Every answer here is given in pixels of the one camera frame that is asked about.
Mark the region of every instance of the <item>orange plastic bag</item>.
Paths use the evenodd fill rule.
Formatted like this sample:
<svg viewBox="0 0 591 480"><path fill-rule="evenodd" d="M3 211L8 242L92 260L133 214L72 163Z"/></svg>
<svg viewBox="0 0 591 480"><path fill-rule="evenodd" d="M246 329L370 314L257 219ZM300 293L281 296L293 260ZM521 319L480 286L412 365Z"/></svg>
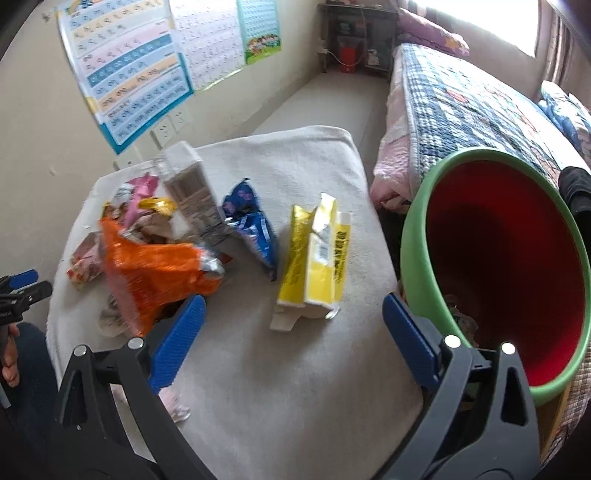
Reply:
<svg viewBox="0 0 591 480"><path fill-rule="evenodd" d="M121 315L133 335L144 336L167 303L189 295L211 295L222 281L221 262L192 244L138 245L119 235L121 226L104 218L103 266Z"/></svg>

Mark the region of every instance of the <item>human hand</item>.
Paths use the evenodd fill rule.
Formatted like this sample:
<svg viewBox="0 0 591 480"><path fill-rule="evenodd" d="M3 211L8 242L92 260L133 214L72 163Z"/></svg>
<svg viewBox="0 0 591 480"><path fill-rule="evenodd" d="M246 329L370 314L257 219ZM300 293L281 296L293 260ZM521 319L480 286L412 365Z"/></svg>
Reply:
<svg viewBox="0 0 591 480"><path fill-rule="evenodd" d="M4 354L2 355L2 376L11 388L16 387L21 381L17 365L17 344L14 341L20 334L21 332L18 330L16 324L11 323L8 326L8 340Z"/></svg>

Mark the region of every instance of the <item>blue wrapper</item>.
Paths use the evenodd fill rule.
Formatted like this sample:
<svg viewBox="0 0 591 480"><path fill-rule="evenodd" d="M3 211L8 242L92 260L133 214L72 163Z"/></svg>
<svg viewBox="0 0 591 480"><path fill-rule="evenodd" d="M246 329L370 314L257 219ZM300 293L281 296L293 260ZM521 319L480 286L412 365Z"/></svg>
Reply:
<svg viewBox="0 0 591 480"><path fill-rule="evenodd" d="M240 235L246 246L259 259L271 281L275 281L279 263L279 242L248 180L244 179L236 185L223 201L226 225Z"/></svg>

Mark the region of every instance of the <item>white cable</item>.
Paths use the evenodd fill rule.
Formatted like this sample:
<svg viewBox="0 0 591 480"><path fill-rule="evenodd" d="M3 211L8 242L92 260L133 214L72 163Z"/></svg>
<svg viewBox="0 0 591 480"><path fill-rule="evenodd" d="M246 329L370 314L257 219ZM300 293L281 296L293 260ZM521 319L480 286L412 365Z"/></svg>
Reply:
<svg viewBox="0 0 591 480"><path fill-rule="evenodd" d="M359 5L347 5L347 7L357 7L359 8L359 10L361 11L361 17L363 18L363 27L365 29L365 42L363 45L363 55L360 56L359 60L357 60L355 63L353 63L352 65L348 65L346 63L343 63L342 61L340 61L340 58L338 58L334 53L332 53L328 48L326 49L328 51L328 53L330 53L335 59L336 61L338 61L341 65L345 66L345 67L356 67L357 65L359 65L362 61L363 58L365 57L365 54L368 52L368 24L365 21L365 13L363 13L363 8Z"/></svg>

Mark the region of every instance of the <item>silver screw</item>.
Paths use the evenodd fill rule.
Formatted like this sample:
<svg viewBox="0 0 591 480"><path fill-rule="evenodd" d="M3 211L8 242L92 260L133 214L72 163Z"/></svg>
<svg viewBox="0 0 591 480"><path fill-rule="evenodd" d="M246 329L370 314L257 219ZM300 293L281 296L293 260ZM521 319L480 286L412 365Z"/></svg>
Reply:
<svg viewBox="0 0 591 480"><path fill-rule="evenodd" d="M462 344L462 341L459 339L459 337L455 335L447 335L444 339L444 342L449 348L458 348Z"/></svg>
<svg viewBox="0 0 591 480"><path fill-rule="evenodd" d="M139 350L144 346L144 339L140 337L133 337L129 342L127 342L127 346L132 350Z"/></svg>
<svg viewBox="0 0 591 480"><path fill-rule="evenodd" d="M74 355L76 356L84 356L86 355L86 345L78 345L76 348L74 348Z"/></svg>
<svg viewBox="0 0 591 480"><path fill-rule="evenodd" d="M517 351L515 345L509 342L503 343L503 345L501 345L501 350L503 350L503 353L507 355L513 355Z"/></svg>

